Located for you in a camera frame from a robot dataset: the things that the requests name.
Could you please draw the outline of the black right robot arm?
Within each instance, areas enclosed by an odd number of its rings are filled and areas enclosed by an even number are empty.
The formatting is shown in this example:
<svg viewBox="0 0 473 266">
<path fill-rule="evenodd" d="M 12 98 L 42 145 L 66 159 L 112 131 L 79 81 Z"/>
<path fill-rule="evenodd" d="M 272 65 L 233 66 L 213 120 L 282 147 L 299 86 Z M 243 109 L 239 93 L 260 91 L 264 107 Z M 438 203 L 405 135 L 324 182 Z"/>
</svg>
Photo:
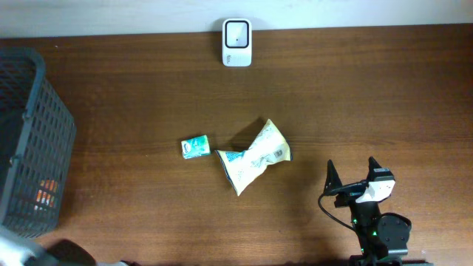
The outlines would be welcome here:
<svg viewBox="0 0 473 266">
<path fill-rule="evenodd" d="M 344 185 L 332 160 L 327 161 L 324 190 L 318 198 L 321 211 L 348 228 L 358 238 L 361 253 L 348 259 L 348 265 L 428 265 L 426 261 L 404 261 L 412 222 L 396 213 L 381 213 L 379 204 L 388 199 L 395 186 L 395 176 L 374 157 L 368 159 L 367 177 Z M 336 208 L 350 209 L 350 223 L 342 222 L 327 211 L 321 200 L 334 197 Z"/>
</svg>

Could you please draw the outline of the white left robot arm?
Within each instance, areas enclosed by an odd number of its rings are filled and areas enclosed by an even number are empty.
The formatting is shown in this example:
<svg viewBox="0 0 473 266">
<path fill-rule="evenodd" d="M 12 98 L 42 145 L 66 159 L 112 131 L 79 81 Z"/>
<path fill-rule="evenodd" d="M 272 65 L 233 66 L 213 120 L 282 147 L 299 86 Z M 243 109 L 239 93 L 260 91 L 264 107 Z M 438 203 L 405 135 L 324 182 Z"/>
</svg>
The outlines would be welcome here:
<svg viewBox="0 0 473 266">
<path fill-rule="evenodd" d="M 60 239 L 49 247 L 21 236 L 1 226 L 1 265 L 19 266 L 132 266 L 137 262 L 120 260 L 98 262 L 81 246 Z"/>
</svg>

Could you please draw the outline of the cream yellow snack bag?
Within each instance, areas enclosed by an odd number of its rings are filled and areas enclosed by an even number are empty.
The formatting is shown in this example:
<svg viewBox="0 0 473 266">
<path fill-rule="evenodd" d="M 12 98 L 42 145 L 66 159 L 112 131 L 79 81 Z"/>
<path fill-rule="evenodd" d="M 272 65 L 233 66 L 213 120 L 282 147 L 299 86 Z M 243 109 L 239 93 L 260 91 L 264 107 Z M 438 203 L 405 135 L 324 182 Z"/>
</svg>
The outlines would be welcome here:
<svg viewBox="0 0 473 266">
<path fill-rule="evenodd" d="M 289 143 L 271 119 L 244 151 L 216 150 L 225 176 L 239 197 L 268 166 L 293 159 Z"/>
</svg>

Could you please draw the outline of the teal small drink carton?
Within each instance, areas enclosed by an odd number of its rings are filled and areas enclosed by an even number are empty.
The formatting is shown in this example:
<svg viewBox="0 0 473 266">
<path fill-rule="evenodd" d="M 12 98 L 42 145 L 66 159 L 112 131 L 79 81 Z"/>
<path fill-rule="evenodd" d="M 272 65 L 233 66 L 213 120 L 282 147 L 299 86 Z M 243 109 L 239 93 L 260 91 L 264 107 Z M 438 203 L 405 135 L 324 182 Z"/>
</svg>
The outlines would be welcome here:
<svg viewBox="0 0 473 266">
<path fill-rule="evenodd" d="M 181 141 L 182 156 L 184 159 L 204 157 L 211 154 L 208 137 L 204 134 L 198 137 Z"/>
</svg>

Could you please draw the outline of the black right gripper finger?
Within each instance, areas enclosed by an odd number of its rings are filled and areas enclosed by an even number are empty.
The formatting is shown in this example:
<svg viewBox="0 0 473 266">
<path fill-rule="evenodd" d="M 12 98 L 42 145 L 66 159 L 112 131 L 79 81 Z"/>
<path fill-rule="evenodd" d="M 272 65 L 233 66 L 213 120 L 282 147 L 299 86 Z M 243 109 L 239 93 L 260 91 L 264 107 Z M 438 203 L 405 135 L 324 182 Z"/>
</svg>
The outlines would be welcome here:
<svg viewBox="0 0 473 266">
<path fill-rule="evenodd" d="M 336 195 L 342 187 L 341 180 L 332 160 L 327 161 L 327 176 L 324 184 L 325 195 Z"/>
<path fill-rule="evenodd" d="M 367 175 L 367 179 L 369 181 L 375 181 L 378 177 L 383 174 L 383 168 L 380 164 L 375 160 L 374 157 L 369 157 L 369 172 Z"/>
</svg>

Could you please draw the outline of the green orange juice carton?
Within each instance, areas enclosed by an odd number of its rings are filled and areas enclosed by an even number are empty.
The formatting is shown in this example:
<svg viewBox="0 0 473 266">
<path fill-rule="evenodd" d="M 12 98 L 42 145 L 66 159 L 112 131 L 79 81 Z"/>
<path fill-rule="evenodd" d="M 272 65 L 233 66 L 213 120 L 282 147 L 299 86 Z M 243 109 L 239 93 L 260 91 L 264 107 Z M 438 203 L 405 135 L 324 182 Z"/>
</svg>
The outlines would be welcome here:
<svg viewBox="0 0 473 266">
<path fill-rule="evenodd" d="M 58 190 L 58 181 L 42 180 L 40 182 L 40 189 L 36 192 L 34 210 L 43 211 L 46 208 L 57 208 L 59 198 L 56 194 Z"/>
</svg>

